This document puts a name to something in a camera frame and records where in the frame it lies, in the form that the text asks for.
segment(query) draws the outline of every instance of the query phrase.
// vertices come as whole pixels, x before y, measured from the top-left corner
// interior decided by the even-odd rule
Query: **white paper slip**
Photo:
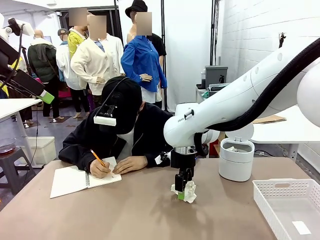
[[[104,158],[105,163],[110,163],[111,172],[117,162],[114,157]],[[50,198],[56,198],[67,194],[72,194],[84,189],[90,189],[101,185],[106,185],[121,181],[120,174],[110,173],[104,178],[96,178],[91,174],[79,170],[77,166],[69,166],[56,169],[54,172]]]
[[[308,227],[305,225],[303,221],[293,221],[292,223],[300,235],[311,234],[310,230],[308,229]]]

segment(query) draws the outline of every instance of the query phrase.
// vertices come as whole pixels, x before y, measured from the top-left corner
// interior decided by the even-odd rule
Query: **black cap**
[[[132,3],[132,6],[131,7],[128,7],[126,10],[125,10],[125,14],[130,18],[130,12],[131,11],[136,11],[137,13],[140,13],[140,12],[148,12],[148,7],[145,3],[145,1],[143,0],[134,0],[133,3]]]
[[[111,78],[102,90],[103,102],[113,89],[114,91],[105,105],[115,105],[117,107],[112,114],[113,118],[116,119],[116,126],[108,126],[108,132],[127,134],[134,128],[139,109],[143,102],[141,87],[135,81],[125,76]]]
[[[61,28],[58,30],[58,36],[60,35],[68,35],[68,30],[65,28]]]

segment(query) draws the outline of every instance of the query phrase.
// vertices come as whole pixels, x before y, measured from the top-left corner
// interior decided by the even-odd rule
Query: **gray stool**
[[[19,158],[24,158],[27,163],[26,166],[15,166],[15,161]],[[16,147],[14,151],[8,155],[0,155],[0,167],[2,172],[0,172],[0,178],[6,177],[8,183],[0,183],[1,189],[11,189],[12,194],[17,194],[24,186],[25,177],[19,178],[18,170],[30,171],[29,177],[34,177],[36,175],[35,170],[32,168],[27,156],[20,147]]]

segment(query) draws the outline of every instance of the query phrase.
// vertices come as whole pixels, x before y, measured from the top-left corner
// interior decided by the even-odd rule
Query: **yellow pencil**
[[[101,163],[102,166],[106,167],[105,163],[97,156],[97,154],[91,149],[90,150],[93,156],[95,156],[96,159]]]

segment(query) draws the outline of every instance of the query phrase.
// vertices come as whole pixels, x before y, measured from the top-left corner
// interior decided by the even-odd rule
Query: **white bin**
[[[35,154],[33,162],[36,164],[48,164],[57,158],[54,136],[38,136],[37,140],[36,137],[28,137],[28,142],[31,147],[32,156]],[[25,155],[28,156],[26,148],[24,146],[21,146],[21,148]],[[23,158],[20,158],[19,161],[23,164],[26,163]]]
[[[320,239],[320,186],[313,179],[254,180],[253,198],[278,240]]]

